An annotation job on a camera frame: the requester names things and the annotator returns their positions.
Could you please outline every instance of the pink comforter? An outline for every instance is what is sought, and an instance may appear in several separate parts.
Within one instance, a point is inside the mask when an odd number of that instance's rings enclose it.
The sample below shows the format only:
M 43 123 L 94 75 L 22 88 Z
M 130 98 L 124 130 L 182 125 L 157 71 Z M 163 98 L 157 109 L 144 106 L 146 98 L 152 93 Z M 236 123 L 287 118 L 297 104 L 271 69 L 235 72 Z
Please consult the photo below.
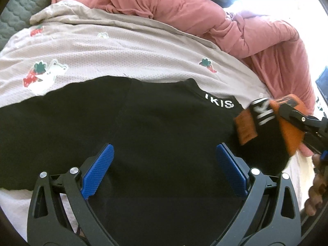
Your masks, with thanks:
M 305 46 L 296 29 L 285 21 L 250 12 L 227 14 L 210 0 L 77 1 L 109 13 L 155 19 L 207 39 L 253 70 L 274 98 L 292 93 L 305 103 L 308 114 L 314 111 Z

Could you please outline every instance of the black garment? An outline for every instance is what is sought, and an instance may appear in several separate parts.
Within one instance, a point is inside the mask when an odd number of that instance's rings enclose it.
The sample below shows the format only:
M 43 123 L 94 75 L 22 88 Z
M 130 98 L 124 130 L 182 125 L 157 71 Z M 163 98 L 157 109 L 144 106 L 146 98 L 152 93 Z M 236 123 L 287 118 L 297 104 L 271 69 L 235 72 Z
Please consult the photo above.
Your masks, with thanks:
M 238 155 L 241 110 L 193 79 L 69 84 L 0 108 L 0 186 L 32 189 L 40 172 L 65 173 L 109 142 L 114 161 L 89 200 L 120 246 L 210 245 L 240 206 L 215 148 Z

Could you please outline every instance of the bed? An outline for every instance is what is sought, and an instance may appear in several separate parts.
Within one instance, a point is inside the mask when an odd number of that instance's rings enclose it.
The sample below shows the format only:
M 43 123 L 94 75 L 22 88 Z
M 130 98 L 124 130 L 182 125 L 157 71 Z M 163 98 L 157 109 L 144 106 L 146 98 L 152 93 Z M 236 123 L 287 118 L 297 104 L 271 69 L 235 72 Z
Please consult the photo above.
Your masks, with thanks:
M 256 74 L 256 68 L 250 70 L 246 66 L 247 60 L 237 60 L 206 38 L 152 19 L 90 9 L 73 0 L 62 0 L 49 6 L 50 2 L 9 0 L 0 16 L 0 62 L 15 71 L 13 74 L 0 70 L 0 107 L 43 95 L 68 83 L 103 75 L 125 76 L 147 82 L 176 82 L 194 78 L 201 89 L 216 96 L 234 95 L 243 107 L 252 100 L 272 97 L 268 84 L 265 85 L 265 80 L 260 80 Z M 76 49 L 60 43 L 63 37 L 70 40 Z M 115 47 L 122 47 L 122 44 L 124 49 L 108 62 L 104 58 L 106 49 L 115 52 Z M 201 65 L 205 58 L 210 60 L 215 73 Z M 67 71 L 59 73 L 48 86 L 31 88 L 26 67 L 43 65 L 47 70 L 53 67 L 54 71 L 66 66 Z M 22 86 L 23 79 L 27 86 Z M 311 158 L 297 151 L 285 172 L 291 177 L 299 208 L 302 209 L 314 178 Z M 25 240 L 31 195 L 28 190 L 0 190 L 0 206 Z M 77 223 L 65 196 L 63 201 L 76 230 Z

